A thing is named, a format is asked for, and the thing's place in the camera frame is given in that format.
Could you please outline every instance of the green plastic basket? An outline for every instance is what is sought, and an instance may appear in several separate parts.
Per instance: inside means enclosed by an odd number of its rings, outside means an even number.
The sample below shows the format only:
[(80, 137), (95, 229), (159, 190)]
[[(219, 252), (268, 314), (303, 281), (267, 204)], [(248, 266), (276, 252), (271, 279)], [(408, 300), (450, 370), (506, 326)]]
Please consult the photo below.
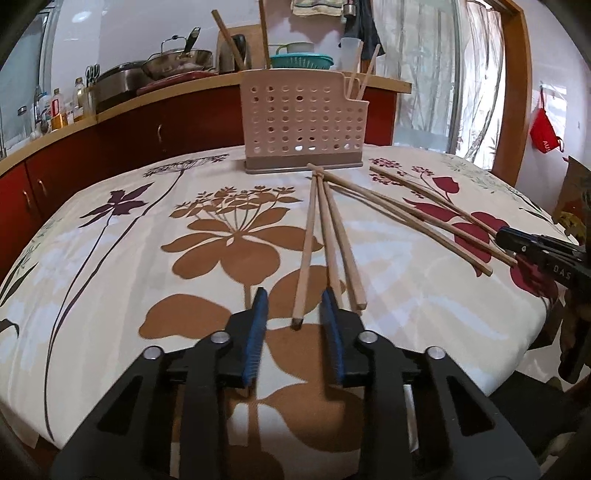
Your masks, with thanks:
[(317, 69), (328, 70), (334, 65), (333, 59), (320, 53), (283, 53), (271, 55), (274, 69)]

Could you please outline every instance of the wooden door frame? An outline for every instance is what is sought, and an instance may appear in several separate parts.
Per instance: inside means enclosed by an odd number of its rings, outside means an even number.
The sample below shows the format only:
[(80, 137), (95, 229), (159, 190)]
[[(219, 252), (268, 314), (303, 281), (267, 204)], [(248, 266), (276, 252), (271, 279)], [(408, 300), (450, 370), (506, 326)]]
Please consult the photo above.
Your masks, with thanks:
[(531, 49), (523, 10), (512, 0), (487, 0), (501, 13), (505, 38), (505, 106), (492, 174), (515, 186), (531, 115)]

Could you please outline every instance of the metal bolt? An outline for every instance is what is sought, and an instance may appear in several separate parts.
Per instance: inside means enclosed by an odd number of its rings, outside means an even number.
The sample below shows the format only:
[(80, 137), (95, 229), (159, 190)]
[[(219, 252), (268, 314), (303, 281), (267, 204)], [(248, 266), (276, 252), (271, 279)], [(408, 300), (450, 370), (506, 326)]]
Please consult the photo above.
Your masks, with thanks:
[(215, 332), (212, 333), (212, 342), (213, 343), (226, 343), (230, 339), (230, 335), (228, 332)]
[(378, 340), (378, 334), (371, 330), (364, 330), (359, 334), (359, 340), (363, 343), (374, 343)]
[(147, 360), (156, 360), (161, 353), (162, 350), (160, 347), (149, 346), (146, 350), (144, 350), (144, 358)]
[(441, 360), (445, 357), (445, 350), (440, 346), (430, 346), (427, 349), (427, 355), (433, 358), (434, 360)]

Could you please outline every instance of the tablecloth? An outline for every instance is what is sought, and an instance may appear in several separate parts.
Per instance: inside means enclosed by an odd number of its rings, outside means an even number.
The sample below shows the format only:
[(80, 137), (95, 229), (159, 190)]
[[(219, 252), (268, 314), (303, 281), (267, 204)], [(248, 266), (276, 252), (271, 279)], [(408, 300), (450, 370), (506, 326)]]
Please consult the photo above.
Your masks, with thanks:
[[(310, 173), (247, 175), (243, 160), (243, 147), (225, 148), (105, 180), (74, 195), (36, 234), (0, 287), (0, 401), (14, 425), (24, 424), (19, 431), (63, 446), (144, 348), (192, 346), (263, 286), (269, 321), (256, 392), (226, 396), (230, 459), (243, 473), (254, 464), (266, 472), (253, 478), (340, 479), (355, 471), (361, 395), (323, 377), (319, 221), (304, 326), (289, 328)], [(477, 226), (369, 166), (417, 181), (495, 229), (566, 239), (550, 215), (460, 158), (366, 145), (363, 162), (336, 172), (485, 242)], [(455, 238), (493, 268), (491, 277), (480, 275), (358, 199), (335, 198), (367, 291), (365, 327), (415, 351), (442, 346), (487, 394), (508, 378), (539, 333), (556, 284)]]

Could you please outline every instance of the chopstick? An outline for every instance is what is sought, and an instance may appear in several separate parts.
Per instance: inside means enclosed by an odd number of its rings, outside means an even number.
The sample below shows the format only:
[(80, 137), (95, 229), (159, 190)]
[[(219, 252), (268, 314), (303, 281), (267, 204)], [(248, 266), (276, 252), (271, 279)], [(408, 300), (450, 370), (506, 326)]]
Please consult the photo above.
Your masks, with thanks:
[(422, 223), (420, 220), (415, 218), (413, 215), (410, 215), (409, 213), (396, 207), (395, 205), (393, 205), (390, 202), (386, 202), (385, 200), (381, 199), (377, 195), (373, 194), (370, 190), (363, 188), (363, 187), (361, 187), (353, 182), (350, 182), (348, 180), (342, 179), (342, 178), (338, 177), (337, 175), (333, 175), (332, 173), (324, 170), (322, 167), (312, 165), (311, 163), (308, 163), (307, 167), (317, 173), (322, 173), (324, 175), (324, 178), (326, 178), (328, 181), (331, 181), (332, 183), (335, 183), (337, 185), (345, 187), (349, 190), (353, 190), (354, 192), (360, 193), (361, 195), (366, 197), (368, 200), (371, 200), (372, 202), (374, 202), (376, 205), (379, 205), (380, 207), (393, 213), (397, 217), (405, 220), (406, 223), (410, 227), (433, 238), (436, 242), (440, 243), (441, 245), (443, 245), (447, 249), (449, 249), (452, 252), (454, 252), (455, 254), (459, 255), (464, 260), (466, 260), (468, 263), (470, 263), (472, 266), (474, 266), (475, 268), (477, 268), (478, 270), (483, 272), (485, 275), (487, 275), (489, 277), (492, 275), (492, 269), (488, 265), (486, 265), (484, 262), (482, 262), (482, 260), (480, 260), (478, 257), (472, 255), (468, 250), (461, 247), (457, 243), (453, 242), (452, 240), (450, 240), (448, 237), (446, 237), (442, 233), (437, 232), (436, 230), (434, 230), (433, 228), (431, 228), (427, 224)]
[(496, 238), (496, 230), (489, 227), (484, 222), (481, 222), (478, 218), (473, 217), (472, 215), (470, 215), (470, 213), (466, 212), (465, 210), (462, 210), (460, 207), (456, 207), (453, 203), (448, 202), (447, 200), (439, 197), (438, 195), (435, 195), (433, 192), (427, 190), (422, 185), (419, 185), (418, 183), (414, 183), (412, 180), (407, 180), (404, 177), (401, 177), (400, 175), (396, 175), (395, 173), (391, 173), (389, 171), (386, 171), (383, 168), (376, 167), (375, 165), (370, 165), (369, 169), (371, 171), (379, 173), (380, 175), (388, 177), (390, 180), (397, 181), (397, 182), (401, 183), (402, 185), (404, 185), (405, 187), (413, 189), (415, 192), (419, 192), (422, 195), (425, 195), (425, 197), (430, 198), (434, 202), (437, 202), (441, 205), (445, 205), (449, 209), (456, 212), (462, 218), (468, 220), (470, 223), (474, 223), (475, 225), (478, 225), (485, 232), (492, 235), (493, 238)]
[(374, 54), (371, 55), (371, 61), (369, 62), (369, 68), (368, 68), (367, 73), (365, 74), (365, 78), (363, 79), (363, 83), (361, 84), (361, 88), (359, 89), (359, 92), (357, 93), (356, 100), (361, 100), (363, 98), (363, 94), (365, 93), (365, 88), (368, 85), (369, 75), (371, 75), (371, 72), (374, 69), (375, 62), (378, 57), (378, 52), (381, 47), (382, 46), (379, 43), (375, 46)]
[(330, 228), (330, 212), (326, 192), (324, 191), (322, 175), (315, 175), (316, 188), (318, 191), (318, 205), (320, 209), (320, 225), (322, 226), (322, 237), (324, 238), (324, 254), (326, 256), (326, 267), (329, 269), (329, 286), (333, 289), (336, 303), (343, 308), (343, 299), (340, 292), (339, 270), (336, 264), (335, 238)]
[(318, 184), (316, 178), (312, 177), (310, 182), (310, 203), (308, 204), (308, 216), (306, 219), (306, 235), (304, 237), (304, 248), (301, 254), (300, 276), (295, 290), (294, 311), (291, 316), (291, 326), (295, 330), (301, 328), (306, 313), (306, 297), (308, 293), (308, 280), (310, 278), (310, 262), (312, 258), (312, 242), (314, 239), (314, 220), (316, 218), (316, 196)]
[(399, 200), (395, 200), (393, 198), (390, 198), (387, 195), (383, 195), (380, 192), (376, 192), (375, 190), (370, 190), (370, 191), (375, 196), (380, 197), (382, 200), (386, 200), (386, 202), (393, 203), (394, 205), (401, 208), (402, 210), (406, 210), (411, 215), (413, 215), (417, 218), (420, 218), (421, 220), (424, 220), (426, 222), (429, 222), (432, 225), (438, 226), (439, 228), (442, 228), (443, 230), (453, 233), (454, 235), (457, 235), (458, 237), (463, 238), (465, 241), (470, 242), (473, 245), (476, 245), (478, 248), (480, 248), (480, 250), (490, 253), (493, 257), (501, 260), (503, 263), (507, 264), (508, 266), (514, 267), (515, 265), (517, 265), (517, 260), (515, 258), (507, 255), (505, 252), (503, 252), (501, 250), (497, 250), (492, 245), (489, 245), (489, 244), (483, 242), (482, 240), (480, 240), (479, 238), (476, 238), (475, 236), (469, 234), (468, 232), (465, 232), (464, 230), (460, 230), (458, 227), (450, 225), (449, 223), (446, 223), (443, 220), (440, 220), (439, 218), (434, 217), (433, 215), (429, 215), (428, 213), (425, 213), (417, 208), (413, 208), (410, 205), (406, 205), (404, 202), (400, 202)]
[(324, 192), (329, 204), (329, 212), (335, 227), (336, 239), (340, 246), (343, 264), (345, 265), (345, 274), (349, 277), (354, 303), (357, 305), (359, 310), (365, 310), (367, 308), (368, 302), (365, 295), (365, 289), (361, 283), (359, 269), (357, 268), (357, 263), (355, 262), (355, 257), (353, 256), (353, 249), (351, 248), (349, 238), (347, 237), (347, 230), (343, 224), (343, 218), (340, 215), (339, 208), (335, 202), (335, 197), (332, 194), (332, 190), (330, 189), (328, 183), (323, 183)]
[(217, 23), (217, 27), (220, 29), (220, 32), (222, 32), (223, 38), (226, 40), (228, 47), (230, 47), (230, 49), (232, 50), (232, 54), (234, 55), (234, 60), (236, 60), (236, 64), (238, 65), (238, 70), (244, 70), (244, 68), (245, 68), (244, 62), (242, 61), (242, 57), (240, 56), (240, 52), (238, 51), (238, 47), (236, 46), (236, 44), (232, 40), (232, 37), (230, 36), (230, 32), (226, 28), (226, 25), (224, 24), (222, 17), (220, 17), (219, 12), (215, 9), (212, 10), (212, 15), (213, 15), (213, 19)]
[(271, 68), (271, 57), (269, 56), (269, 38), (267, 36), (267, 15), (265, 14), (264, 0), (259, 0), (259, 17), (261, 18), (262, 48), (265, 54), (265, 65)]
[(355, 69), (351, 73), (351, 78), (349, 79), (349, 84), (347, 85), (347, 93), (345, 94), (345, 98), (351, 98), (351, 92), (353, 91), (353, 84), (355, 83), (355, 78), (357, 77), (357, 68), (359, 62), (361, 61), (361, 51), (363, 50), (363, 40), (357, 46), (357, 52), (355, 53)]

